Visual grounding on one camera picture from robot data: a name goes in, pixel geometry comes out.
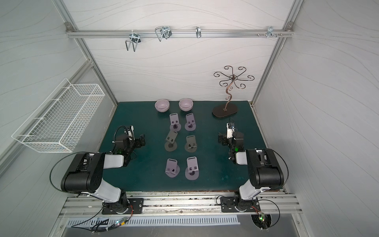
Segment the purple phone stand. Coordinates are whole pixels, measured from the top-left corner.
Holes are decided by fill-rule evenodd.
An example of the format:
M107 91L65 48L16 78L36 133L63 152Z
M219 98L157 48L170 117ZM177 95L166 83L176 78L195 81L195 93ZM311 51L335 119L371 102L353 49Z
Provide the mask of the purple phone stand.
M199 166L197 162L197 157L187 158L187 168L185 170L185 177L190 181L198 179Z
M181 124L179 121L179 115L177 113L173 113L169 115L170 118L170 130L178 132L181 130Z
M168 159L166 162L165 174L170 178L175 178L180 172L178 161L174 159Z
M196 122L194 118L194 114L190 113L186 115L186 124L185 124L185 129L187 131L194 131L196 129Z

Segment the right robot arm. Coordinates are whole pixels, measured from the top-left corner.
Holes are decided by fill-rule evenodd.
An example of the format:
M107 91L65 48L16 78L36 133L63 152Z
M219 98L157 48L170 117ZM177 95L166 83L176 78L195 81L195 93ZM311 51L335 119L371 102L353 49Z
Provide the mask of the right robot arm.
M244 134L239 131L219 134L218 142L229 147L229 160L247 166L248 180L239 187L233 197L220 196L222 212L260 213L258 195L265 191L281 188L285 183L274 150L245 149Z

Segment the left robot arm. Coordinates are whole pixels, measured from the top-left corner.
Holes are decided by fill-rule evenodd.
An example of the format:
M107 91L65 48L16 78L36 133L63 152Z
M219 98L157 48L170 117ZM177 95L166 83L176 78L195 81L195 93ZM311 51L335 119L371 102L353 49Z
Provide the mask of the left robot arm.
M108 153L79 152L75 154L61 181L61 190L66 193L85 194L103 202L102 214L141 214L144 200L129 198L126 191L103 179L105 169L126 167L136 148L146 145L145 135L138 138L119 136L114 149Z

